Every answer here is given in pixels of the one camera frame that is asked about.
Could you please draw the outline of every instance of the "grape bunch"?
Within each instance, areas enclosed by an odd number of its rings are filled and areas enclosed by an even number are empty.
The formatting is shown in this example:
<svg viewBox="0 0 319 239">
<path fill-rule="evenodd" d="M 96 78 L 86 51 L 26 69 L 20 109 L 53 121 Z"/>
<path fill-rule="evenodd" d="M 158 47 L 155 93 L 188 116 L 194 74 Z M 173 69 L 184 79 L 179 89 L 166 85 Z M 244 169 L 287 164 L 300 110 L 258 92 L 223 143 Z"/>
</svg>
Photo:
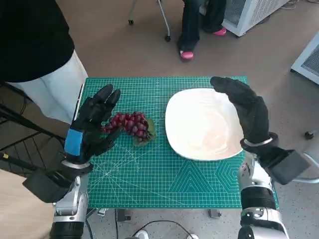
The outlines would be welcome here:
<svg viewBox="0 0 319 239">
<path fill-rule="evenodd" d="M 118 112 L 113 118 L 109 119 L 109 123 L 102 127 L 102 132 L 110 133 L 117 127 L 123 127 L 124 132 L 135 136 L 139 142 L 149 140 L 151 136 L 145 114 L 141 112 L 134 112 L 133 114 Z"/>
</svg>

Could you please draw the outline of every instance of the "floor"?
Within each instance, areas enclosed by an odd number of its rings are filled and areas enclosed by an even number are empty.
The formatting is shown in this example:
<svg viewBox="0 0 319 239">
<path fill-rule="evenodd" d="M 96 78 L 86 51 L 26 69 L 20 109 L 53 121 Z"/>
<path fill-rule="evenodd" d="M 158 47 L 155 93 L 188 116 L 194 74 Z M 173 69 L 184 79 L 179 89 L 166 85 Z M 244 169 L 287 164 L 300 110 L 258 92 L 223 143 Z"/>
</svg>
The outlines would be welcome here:
<svg viewBox="0 0 319 239">
<path fill-rule="evenodd" d="M 175 42 L 179 37 L 183 3 L 163 1 L 172 29 L 172 41 L 164 41 L 165 25 L 155 0 L 141 1 L 134 14 L 135 25 L 128 25 L 131 1 L 57 0 L 70 26 L 76 51 L 90 77 L 128 76 L 232 76 L 244 75 L 269 108 L 270 128 L 280 136 L 284 148 L 302 150 L 303 133 L 318 127 L 319 86 L 290 72 L 290 66 L 319 30 L 319 5 L 304 0 L 296 9 L 281 9 L 241 38 L 201 33 L 195 60 L 182 63 Z M 1 92 L 6 101 L 21 101 Z M 59 135 L 67 125 L 43 117 L 29 104 L 27 118 Z M 291 238 L 318 238 L 319 185 L 291 183 L 277 185 L 280 211 Z M 151 220 L 167 219 L 181 223 L 200 239 L 237 238 L 240 210 L 222 210 L 214 220 L 205 210 L 131 210 L 132 220 L 119 223 L 119 238 L 124 239 Z M 94 238 L 115 238 L 114 210 L 104 218 L 89 219 Z M 151 238 L 183 239 L 186 234 L 176 225 L 153 224 L 147 227 Z M 88 238 L 85 230 L 84 239 Z"/>
</svg>

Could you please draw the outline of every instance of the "white plate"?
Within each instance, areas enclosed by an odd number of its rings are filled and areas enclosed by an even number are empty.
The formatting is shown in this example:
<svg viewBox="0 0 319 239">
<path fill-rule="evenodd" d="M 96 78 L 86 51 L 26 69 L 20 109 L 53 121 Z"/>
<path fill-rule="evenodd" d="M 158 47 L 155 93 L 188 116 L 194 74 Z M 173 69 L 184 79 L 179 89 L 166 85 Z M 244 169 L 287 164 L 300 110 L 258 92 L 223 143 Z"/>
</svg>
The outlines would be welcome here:
<svg viewBox="0 0 319 239">
<path fill-rule="evenodd" d="M 244 137 L 236 109 L 213 89 L 176 93 L 166 108 L 165 128 L 173 150 L 193 160 L 221 160 L 242 151 Z"/>
</svg>

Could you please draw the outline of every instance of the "green cutting mat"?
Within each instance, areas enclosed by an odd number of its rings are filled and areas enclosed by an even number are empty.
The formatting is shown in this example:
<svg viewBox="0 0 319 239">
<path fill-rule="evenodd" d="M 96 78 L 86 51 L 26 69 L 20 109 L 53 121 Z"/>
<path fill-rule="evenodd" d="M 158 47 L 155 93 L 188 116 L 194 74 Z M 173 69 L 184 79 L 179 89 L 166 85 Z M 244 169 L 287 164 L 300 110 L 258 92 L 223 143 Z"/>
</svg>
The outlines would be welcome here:
<svg viewBox="0 0 319 239">
<path fill-rule="evenodd" d="M 246 77 L 233 77 L 246 82 Z M 210 77 L 88 78 L 82 102 L 112 83 L 121 89 L 116 112 L 146 113 L 155 121 L 157 138 L 133 147 L 122 134 L 107 153 L 93 157 L 90 208 L 239 208 L 237 170 L 244 153 L 221 161 L 192 161 L 178 156 L 165 134 L 165 110 L 177 92 L 211 88 Z"/>
</svg>

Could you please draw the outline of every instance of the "blue tape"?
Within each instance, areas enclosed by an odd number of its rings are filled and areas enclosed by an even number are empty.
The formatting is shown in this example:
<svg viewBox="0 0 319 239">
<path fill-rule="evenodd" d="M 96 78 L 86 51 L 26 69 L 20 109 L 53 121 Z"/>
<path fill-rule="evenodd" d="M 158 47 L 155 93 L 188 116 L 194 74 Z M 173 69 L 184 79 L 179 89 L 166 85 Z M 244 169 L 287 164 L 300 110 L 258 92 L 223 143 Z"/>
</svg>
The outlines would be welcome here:
<svg viewBox="0 0 319 239">
<path fill-rule="evenodd" d="M 69 129 L 64 143 L 64 151 L 74 156 L 80 156 L 83 133 Z"/>
</svg>

